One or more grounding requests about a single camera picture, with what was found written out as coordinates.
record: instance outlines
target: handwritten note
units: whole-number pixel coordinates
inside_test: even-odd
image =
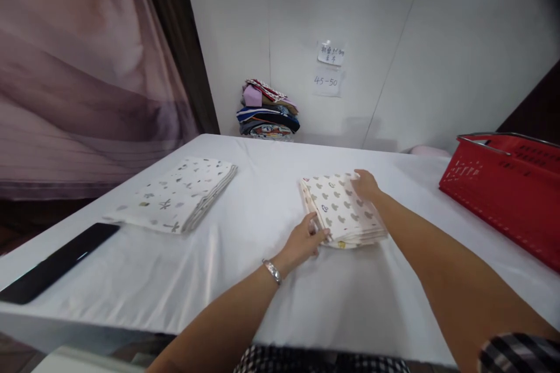
[[[316,95],[340,97],[342,72],[339,69],[319,66],[312,74],[313,91]]]
[[[323,63],[341,66],[344,62],[345,51],[331,45],[330,41],[317,43],[317,59]]]

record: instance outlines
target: silver bracelet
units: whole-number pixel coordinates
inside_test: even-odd
[[[262,263],[270,271],[270,274],[272,274],[274,280],[278,283],[278,287],[280,287],[280,285],[282,284],[282,276],[280,275],[280,271],[278,271],[278,268],[276,268],[274,264],[268,259],[263,259]]]

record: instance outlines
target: white wall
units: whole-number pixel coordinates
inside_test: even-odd
[[[191,0],[220,132],[239,135],[247,78],[270,82],[267,0]]]
[[[495,131],[560,58],[551,4],[415,0],[365,148],[453,151],[456,134]]]
[[[548,0],[191,1],[228,135],[257,77],[299,105],[297,141],[452,149],[458,133],[496,129],[560,58]],[[312,95],[325,38],[346,43],[342,98]]]
[[[299,105],[304,143],[362,147],[412,0],[268,0],[271,82]],[[317,40],[346,43],[341,98],[312,95]]]

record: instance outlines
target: black phone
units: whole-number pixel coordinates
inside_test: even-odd
[[[113,236],[119,228],[114,224],[96,223],[84,230],[0,291],[0,301],[15,304],[29,303]]]

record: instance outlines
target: basket handle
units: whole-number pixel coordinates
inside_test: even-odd
[[[556,144],[554,144],[554,143],[547,142],[547,141],[544,141],[544,140],[539,140],[539,139],[536,139],[536,138],[534,138],[534,137],[529,137],[529,136],[526,136],[526,135],[523,135],[523,134],[511,133],[511,132],[507,132],[507,133],[499,133],[499,132],[476,132],[476,133],[472,133],[472,134],[461,134],[461,135],[458,135],[457,138],[462,138],[462,139],[464,139],[464,140],[469,140],[469,139],[466,138],[466,137],[475,137],[475,136],[490,137],[490,136],[500,136],[500,135],[520,137],[520,138],[523,138],[523,139],[525,139],[525,140],[531,140],[531,141],[534,141],[534,142],[537,142],[537,143],[541,143],[541,144],[544,144],[544,145],[547,145],[547,146],[552,146],[552,147],[556,147],[557,149],[560,149],[560,146],[559,146],[559,145],[556,145]]]
[[[490,146],[487,146],[487,145],[483,145],[482,143],[477,143],[476,141],[473,141],[473,140],[468,139],[468,138],[466,137],[467,135],[468,135],[468,136],[478,136],[478,135],[479,135],[479,136],[489,136],[489,135],[493,135],[493,134],[495,134],[495,133],[461,134],[461,135],[458,135],[458,136],[457,136],[457,139],[461,139],[461,140],[468,141],[469,143],[476,144],[477,146],[484,147],[484,148],[486,148],[486,149],[488,149],[488,150],[491,150],[491,151],[493,151],[493,152],[495,152],[495,153],[504,154],[505,156],[511,156],[511,155],[512,155],[511,153],[504,152],[503,150],[497,149],[497,148],[495,148],[495,147],[490,147]]]

